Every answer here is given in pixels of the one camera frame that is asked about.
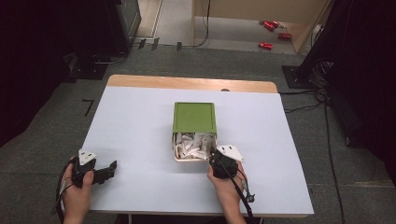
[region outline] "table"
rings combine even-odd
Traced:
[[[118,161],[115,176],[92,188],[93,212],[222,214],[206,177],[208,162],[174,159],[175,102],[215,104],[218,144],[236,145],[246,160],[255,217],[314,213],[274,83],[122,75],[109,79],[83,146],[98,155],[97,169]],[[247,214],[242,203],[241,211]]]
[[[193,43],[195,17],[206,16],[209,0],[192,1]],[[209,17],[283,21],[292,35],[295,51],[300,52],[317,24],[326,20],[331,5],[332,0],[216,0],[210,3]]]

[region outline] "hand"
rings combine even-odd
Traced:
[[[241,162],[237,161],[236,163],[238,164],[238,169],[243,174],[245,174]],[[216,194],[218,196],[218,201],[221,205],[221,208],[224,212],[224,216],[227,219],[227,222],[230,224],[246,223],[239,209],[239,202],[241,201],[241,198],[239,197],[239,194],[236,191],[233,182],[230,179],[219,179],[214,177],[213,168],[211,165],[209,165],[207,178],[209,178],[209,180],[215,186]],[[243,192],[244,187],[242,185],[241,179],[244,179],[244,177],[239,172],[236,174],[236,177],[233,178],[235,183]]]
[[[64,172],[66,186],[73,184],[72,177],[73,164],[69,164]],[[82,188],[71,186],[64,193],[64,224],[82,223],[91,207],[91,185],[93,181],[93,171],[84,175]]]

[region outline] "person's left hand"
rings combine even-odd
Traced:
[[[73,164],[69,164],[64,172],[66,187],[73,184],[72,177]],[[91,185],[93,181],[93,171],[84,175],[82,188],[76,186],[68,188],[63,196],[64,200],[64,223],[82,223],[91,207]]]

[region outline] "green lid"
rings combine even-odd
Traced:
[[[175,103],[174,133],[216,133],[213,103]]]

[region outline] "white tabletop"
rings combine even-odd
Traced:
[[[93,186],[92,211],[222,213],[206,177],[208,162],[174,159],[175,102],[215,104],[218,145],[235,145],[243,155],[249,189],[256,194],[249,204],[255,217],[314,213],[279,94],[110,86],[83,148],[98,155],[96,169],[113,161],[118,168],[105,184]]]

